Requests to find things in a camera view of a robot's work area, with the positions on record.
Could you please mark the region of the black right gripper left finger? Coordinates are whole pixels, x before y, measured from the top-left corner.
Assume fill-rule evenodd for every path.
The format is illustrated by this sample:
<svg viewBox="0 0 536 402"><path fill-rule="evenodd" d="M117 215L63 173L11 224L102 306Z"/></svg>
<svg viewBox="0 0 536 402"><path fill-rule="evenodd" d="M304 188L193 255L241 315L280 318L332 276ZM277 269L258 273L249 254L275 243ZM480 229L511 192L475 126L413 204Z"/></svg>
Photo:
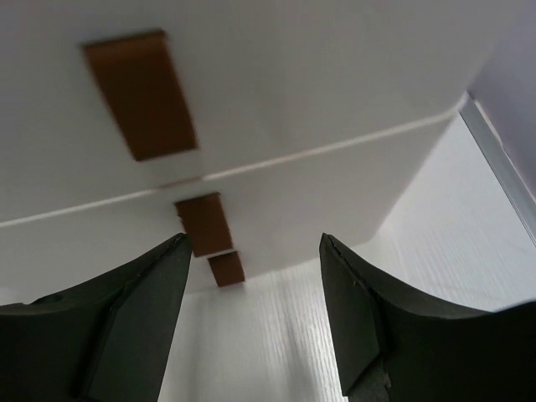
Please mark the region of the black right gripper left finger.
<svg viewBox="0 0 536 402"><path fill-rule="evenodd" d="M176 234L77 286L2 306L2 400L157 400L191 255Z"/></svg>

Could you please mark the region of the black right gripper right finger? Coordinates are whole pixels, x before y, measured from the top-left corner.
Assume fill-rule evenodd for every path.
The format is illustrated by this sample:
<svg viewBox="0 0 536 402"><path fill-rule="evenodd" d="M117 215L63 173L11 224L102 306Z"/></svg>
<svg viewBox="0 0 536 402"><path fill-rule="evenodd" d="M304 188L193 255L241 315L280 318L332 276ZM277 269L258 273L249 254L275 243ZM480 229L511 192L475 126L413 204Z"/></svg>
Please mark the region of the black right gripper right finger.
<svg viewBox="0 0 536 402"><path fill-rule="evenodd" d="M351 401L532 401L535 305L497 312L427 294L335 237L322 286L343 395Z"/></svg>

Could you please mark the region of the brown bottom drawer handle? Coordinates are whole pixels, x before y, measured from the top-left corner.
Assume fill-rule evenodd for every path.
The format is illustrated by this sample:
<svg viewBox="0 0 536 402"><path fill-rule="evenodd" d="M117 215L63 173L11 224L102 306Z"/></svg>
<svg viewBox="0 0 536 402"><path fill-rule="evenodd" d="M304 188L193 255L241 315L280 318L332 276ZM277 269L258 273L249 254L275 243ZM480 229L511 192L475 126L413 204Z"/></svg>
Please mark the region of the brown bottom drawer handle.
<svg viewBox="0 0 536 402"><path fill-rule="evenodd" d="M208 258L218 287L231 286L245 281L245 273L237 251Z"/></svg>

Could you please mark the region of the white drawer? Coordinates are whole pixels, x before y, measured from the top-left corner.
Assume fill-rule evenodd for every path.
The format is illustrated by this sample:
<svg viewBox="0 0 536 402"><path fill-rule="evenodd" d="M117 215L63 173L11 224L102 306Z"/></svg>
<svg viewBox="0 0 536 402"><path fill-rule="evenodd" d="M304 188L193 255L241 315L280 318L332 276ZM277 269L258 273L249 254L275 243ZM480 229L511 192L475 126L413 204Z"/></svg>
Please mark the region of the white drawer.
<svg viewBox="0 0 536 402"><path fill-rule="evenodd" d="M182 230L177 202L211 193L220 196L247 278L315 259L323 233L362 244L450 123L415 123L309 156L4 223L1 300L30 302L133 260Z"/></svg>
<svg viewBox="0 0 536 402"><path fill-rule="evenodd" d="M481 1L4 1L1 218L145 193L440 115L494 37ZM137 162L83 43L160 28L198 152Z"/></svg>

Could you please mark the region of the white top drawer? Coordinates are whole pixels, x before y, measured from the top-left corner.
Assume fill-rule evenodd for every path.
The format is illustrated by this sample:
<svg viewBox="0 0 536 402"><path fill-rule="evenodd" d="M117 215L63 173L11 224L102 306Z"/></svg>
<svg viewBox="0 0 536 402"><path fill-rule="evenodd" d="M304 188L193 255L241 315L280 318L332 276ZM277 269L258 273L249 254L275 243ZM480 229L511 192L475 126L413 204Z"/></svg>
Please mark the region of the white top drawer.
<svg viewBox="0 0 536 402"><path fill-rule="evenodd" d="M145 193L440 115L494 37L481 1L4 1L1 218ZM83 43L160 28L198 152L137 162Z"/></svg>

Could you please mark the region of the white drawer cabinet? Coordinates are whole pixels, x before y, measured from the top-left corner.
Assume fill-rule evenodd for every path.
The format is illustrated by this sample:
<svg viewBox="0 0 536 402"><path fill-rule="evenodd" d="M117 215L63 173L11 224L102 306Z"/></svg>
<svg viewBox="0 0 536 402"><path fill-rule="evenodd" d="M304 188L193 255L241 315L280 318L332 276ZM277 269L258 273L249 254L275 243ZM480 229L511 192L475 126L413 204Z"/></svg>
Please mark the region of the white drawer cabinet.
<svg viewBox="0 0 536 402"><path fill-rule="evenodd" d="M245 276L370 239L486 53L476 1L4 1L1 301L29 302L181 229L217 192ZM198 149L136 162L81 46L160 28Z"/></svg>

